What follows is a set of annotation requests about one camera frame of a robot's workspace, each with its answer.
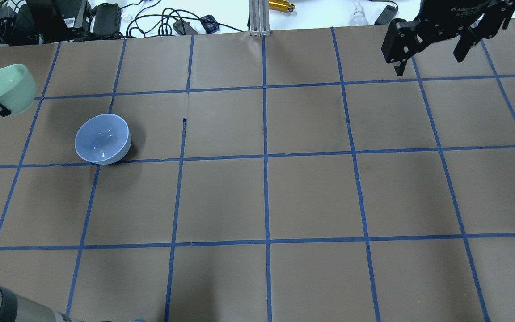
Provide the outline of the black equipment box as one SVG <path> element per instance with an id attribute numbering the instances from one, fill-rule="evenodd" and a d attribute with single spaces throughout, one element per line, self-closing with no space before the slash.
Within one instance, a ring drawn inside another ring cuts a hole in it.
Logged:
<path id="1" fill-rule="evenodd" d="M 0 0 L 0 44 L 67 41 L 88 31 L 91 17 L 87 0 Z"/>

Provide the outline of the black power adapter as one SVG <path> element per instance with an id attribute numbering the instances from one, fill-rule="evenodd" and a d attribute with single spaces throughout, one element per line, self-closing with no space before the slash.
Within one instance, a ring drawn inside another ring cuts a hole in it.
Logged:
<path id="1" fill-rule="evenodd" d="M 178 35 L 198 35 L 199 34 L 199 32 L 195 28 L 190 26 L 190 24 L 188 22 L 186 22 L 184 19 L 176 20 L 172 24 L 172 27 L 173 27 L 173 30 Z"/>

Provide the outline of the aluminium extrusion post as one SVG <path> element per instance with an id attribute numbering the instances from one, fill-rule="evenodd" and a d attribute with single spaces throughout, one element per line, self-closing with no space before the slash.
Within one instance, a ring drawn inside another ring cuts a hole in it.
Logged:
<path id="1" fill-rule="evenodd" d="M 249 34 L 270 36 L 270 13 L 268 0 L 249 0 Z"/>

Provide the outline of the gold cylindrical tool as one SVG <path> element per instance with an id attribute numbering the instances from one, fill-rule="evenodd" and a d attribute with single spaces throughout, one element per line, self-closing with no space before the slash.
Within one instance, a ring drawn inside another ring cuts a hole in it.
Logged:
<path id="1" fill-rule="evenodd" d="M 277 12 L 292 13 L 295 5 L 286 0 L 269 0 L 269 9 Z"/>

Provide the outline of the blue bowl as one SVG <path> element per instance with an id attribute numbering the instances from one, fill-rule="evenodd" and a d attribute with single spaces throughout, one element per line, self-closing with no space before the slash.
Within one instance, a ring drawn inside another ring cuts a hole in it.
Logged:
<path id="1" fill-rule="evenodd" d="M 84 161 L 110 165 L 121 161 L 131 147 L 127 122 L 116 114 L 100 114 L 86 121 L 74 139 L 74 150 Z"/>

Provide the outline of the black power brick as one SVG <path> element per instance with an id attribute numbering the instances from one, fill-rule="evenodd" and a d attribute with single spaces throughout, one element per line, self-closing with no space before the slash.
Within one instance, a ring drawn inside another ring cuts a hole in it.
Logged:
<path id="1" fill-rule="evenodd" d="M 97 35 L 113 35 L 120 32 L 121 11 L 118 4 L 102 3 L 91 10 L 92 32 Z"/>

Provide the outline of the black flat device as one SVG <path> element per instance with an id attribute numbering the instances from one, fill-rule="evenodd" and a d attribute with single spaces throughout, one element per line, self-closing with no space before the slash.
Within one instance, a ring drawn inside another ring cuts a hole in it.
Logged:
<path id="1" fill-rule="evenodd" d="M 374 25 L 388 25 L 398 13 L 397 5 L 386 5 L 374 22 Z"/>

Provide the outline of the white light bulb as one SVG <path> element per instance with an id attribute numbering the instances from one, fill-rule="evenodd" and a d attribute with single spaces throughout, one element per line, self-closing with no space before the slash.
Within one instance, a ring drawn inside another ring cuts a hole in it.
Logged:
<path id="1" fill-rule="evenodd" d="M 359 0 L 352 1 L 352 13 L 350 16 L 351 26 L 367 26 L 368 20 L 364 8 Z"/>

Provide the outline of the green bowl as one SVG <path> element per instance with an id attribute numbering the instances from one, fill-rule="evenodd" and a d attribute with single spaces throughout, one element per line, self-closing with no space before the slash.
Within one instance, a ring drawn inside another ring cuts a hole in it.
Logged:
<path id="1" fill-rule="evenodd" d="M 36 94 L 36 82 L 25 65 L 13 64 L 0 69 L 0 104 L 10 110 L 11 116 L 28 110 Z"/>

